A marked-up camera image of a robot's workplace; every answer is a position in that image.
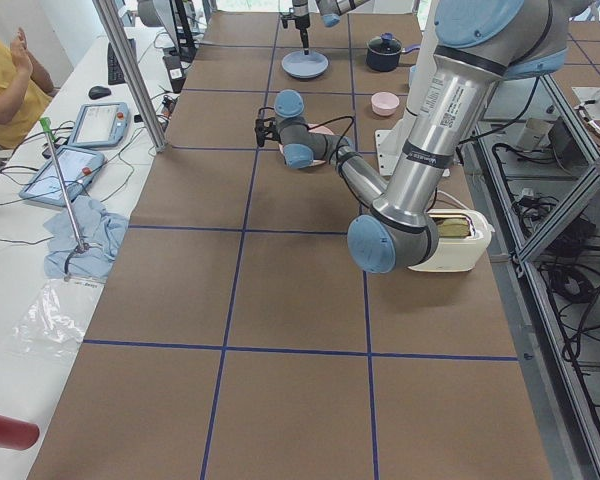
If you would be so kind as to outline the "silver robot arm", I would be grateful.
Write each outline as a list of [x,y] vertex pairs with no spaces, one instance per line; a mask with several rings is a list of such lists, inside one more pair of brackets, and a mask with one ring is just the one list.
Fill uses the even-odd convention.
[[[317,0],[316,6],[326,27],[333,27],[346,13],[355,10],[367,0]],[[310,51],[308,29],[311,25],[309,2],[307,0],[292,0],[292,6],[287,12],[280,12],[279,19],[282,27],[287,29],[292,23],[299,32],[302,50],[308,56]]]
[[425,97],[395,170],[384,180],[345,136],[312,132],[295,90],[275,98],[274,114],[255,121],[258,144],[276,141],[287,166],[316,160],[333,165],[368,212],[348,229],[358,267],[387,273],[419,265],[438,246],[438,229],[426,207],[456,147],[476,124],[476,112],[496,82],[539,77],[559,70],[567,56],[569,21],[586,1],[441,1],[430,10],[436,70],[421,71],[414,85]]

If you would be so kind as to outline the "person's raised hand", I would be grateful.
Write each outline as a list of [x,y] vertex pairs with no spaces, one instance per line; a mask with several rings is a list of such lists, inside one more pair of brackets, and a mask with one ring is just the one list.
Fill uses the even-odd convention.
[[30,77],[33,72],[33,65],[27,49],[26,34],[21,27],[18,28],[10,43],[10,52],[16,71]]

